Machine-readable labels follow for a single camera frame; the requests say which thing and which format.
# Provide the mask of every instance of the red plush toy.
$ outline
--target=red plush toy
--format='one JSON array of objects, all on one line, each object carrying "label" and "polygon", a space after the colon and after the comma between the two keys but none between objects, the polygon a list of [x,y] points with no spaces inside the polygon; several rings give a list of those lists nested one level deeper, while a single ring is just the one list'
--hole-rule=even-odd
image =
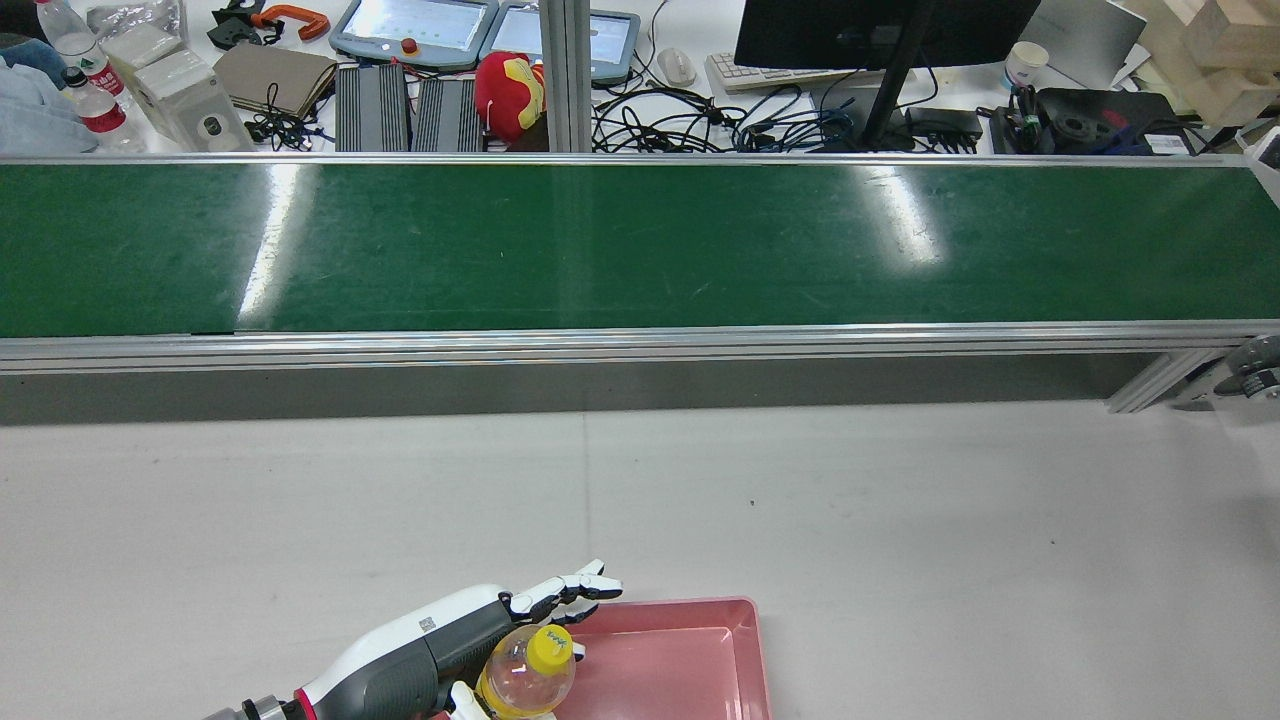
[{"label": "red plush toy", "polygon": [[476,113],[493,135],[511,143],[520,140],[547,109],[543,65],[529,55],[492,53],[476,68]]}]

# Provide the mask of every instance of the tablet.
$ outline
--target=tablet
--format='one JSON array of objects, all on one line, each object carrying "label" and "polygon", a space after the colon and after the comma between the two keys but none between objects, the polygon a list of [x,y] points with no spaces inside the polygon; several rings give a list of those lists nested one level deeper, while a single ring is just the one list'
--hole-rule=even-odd
[{"label": "tablet", "polygon": [[[627,78],[631,53],[640,36],[640,15],[631,13],[591,13],[591,79],[616,83]],[[493,51],[524,53],[530,60],[543,58],[543,28],[538,9],[527,3],[504,3],[480,49],[484,58]]]},{"label": "tablet", "polygon": [[[355,58],[468,70],[497,15],[498,0],[353,0],[329,45]],[[416,51],[404,50],[406,38]]]}]

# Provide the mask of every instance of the water bottle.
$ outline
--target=water bottle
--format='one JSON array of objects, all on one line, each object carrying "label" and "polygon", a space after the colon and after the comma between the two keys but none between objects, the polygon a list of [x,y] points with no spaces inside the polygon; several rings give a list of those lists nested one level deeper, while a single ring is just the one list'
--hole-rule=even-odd
[{"label": "water bottle", "polygon": [[67,82],[67,92],[76,101],[76,114],[84,120],[93,137],[97,138],[99,150],[104,152],[143,152],[146,143],[142,137],[125,122],[124,110],[111,94],[93,87],[88,83],[84,73],[79,68],[67,68],[63,70],[63,81]]},{"label": "water bottle", "polygon": [[573,638],[559,625],[526,625],[502,638],[476,683],[498,720],[538,717],[573,684]]},{"label": "water bottle", "polygon": [[102,53],[97,37],[67,0],[36,0],[36,15],[49,44],[63,56],[68,68],[79,69],[91,83],[128,105],[129,95],[124,92],[124,82],[106,59],[106,53]]}]

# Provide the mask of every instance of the red label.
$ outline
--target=red label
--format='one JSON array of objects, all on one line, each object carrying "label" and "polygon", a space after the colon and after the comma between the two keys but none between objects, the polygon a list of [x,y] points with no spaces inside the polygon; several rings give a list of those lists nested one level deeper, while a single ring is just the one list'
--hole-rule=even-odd
[{"label": "red label", "polygon": [[119,105],[115,105],[96,118],[81,119],[84,120],[84,127],[93,132],[111,132],[124,124],[124,110]]},{"label": "red label", "polygon": [[88,76],[88,81],[111,95],[119,95],[124,90],[124,83],[120,82],[120,76],[115,74],[115,68],[111,67],[111,63],[102,67],[97,74]]}]

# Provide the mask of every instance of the notebook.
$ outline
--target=notebook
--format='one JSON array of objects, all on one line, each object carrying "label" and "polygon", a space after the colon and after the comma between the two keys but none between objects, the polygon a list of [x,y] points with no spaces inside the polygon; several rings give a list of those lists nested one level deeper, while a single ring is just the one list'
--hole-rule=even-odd
[{"label": "notebook", "polygon": [[1111,90],[1147,20],[1110,0],[1044,0],[1023,40],[1048,50],[1048,67],[1093,90]]},{"label": "notebook", "polygon": [[282,113],[302,118],[329,90],[337,67],[332,58],[246,42],[219,58],[214,72],[237,108],[266,110],[268,91],[276,83],[271,104]]}]

